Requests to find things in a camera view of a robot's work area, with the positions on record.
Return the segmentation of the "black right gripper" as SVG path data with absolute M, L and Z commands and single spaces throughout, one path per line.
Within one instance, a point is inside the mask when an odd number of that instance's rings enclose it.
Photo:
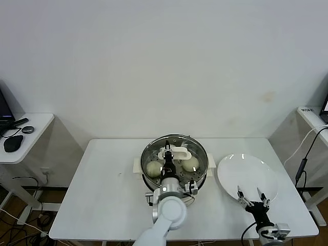
M 251 213 L 255 219 L 257 226 L 271 226 L 272 223 L 270 222 L 267 212 L 269 211 L 270 207 L 270 200 L 267 199 L 265 194 L 257 188 L 258 195 L 260 197 L 261 202 L 258 201 L 250 201 L 248 200 L 244 194 L 240 186 L 237 186 L 237 195 L 238 195 L 238 202 L 243 206 L 246 207 L 245 210 Z

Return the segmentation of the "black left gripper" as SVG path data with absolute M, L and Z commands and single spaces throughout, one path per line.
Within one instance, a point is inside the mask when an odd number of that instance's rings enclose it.
M 165 143 L 165 151 L 163 158 L 165 160 L 165 164 L 161 170 L 161 179 L 177 178 L 176 167 L 173 162 L 172 149 L 168 140 L 166 140 Z

